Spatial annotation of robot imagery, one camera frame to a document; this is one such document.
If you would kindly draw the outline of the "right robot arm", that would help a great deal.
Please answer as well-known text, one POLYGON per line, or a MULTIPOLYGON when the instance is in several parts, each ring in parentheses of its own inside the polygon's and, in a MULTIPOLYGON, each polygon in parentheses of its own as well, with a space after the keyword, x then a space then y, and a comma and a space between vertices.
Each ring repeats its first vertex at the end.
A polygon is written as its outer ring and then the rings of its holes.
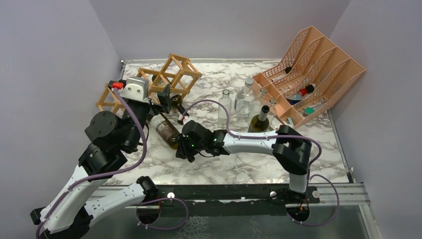
POLYGON ((257 153, 274 156, 289 173, 288 198, 295 203, 307 196, 308 166, 312 143, 293 128, 283 125, 268 132, 210 131, 193 120, 184 124, 176 136, 176 157, 189 162, 204 151, 212 156, 257 153))

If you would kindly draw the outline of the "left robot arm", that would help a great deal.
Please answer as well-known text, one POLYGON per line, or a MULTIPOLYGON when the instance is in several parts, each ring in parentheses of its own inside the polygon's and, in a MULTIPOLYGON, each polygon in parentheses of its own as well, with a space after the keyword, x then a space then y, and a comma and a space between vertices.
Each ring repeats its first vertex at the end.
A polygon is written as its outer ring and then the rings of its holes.
POLYGON ((38 239, 79 239, 101 219, 137 203, 151 204, 158 188, 150 177, 142 176, 129 186, 97 200, 90 196, 115 174, 127 171, 126 155, 140 144, 146 145, 144 126, 149 116, 170 111, 170 85, 158 92, 158 103, 148 96, 149 81, 131 77, 110 81, 106 88, 125 108, 124 116, 101 111, 85 129, 90 140, 75 170, 57 197, 46 207, 34 209, 30 216, 37 225, 38 239))

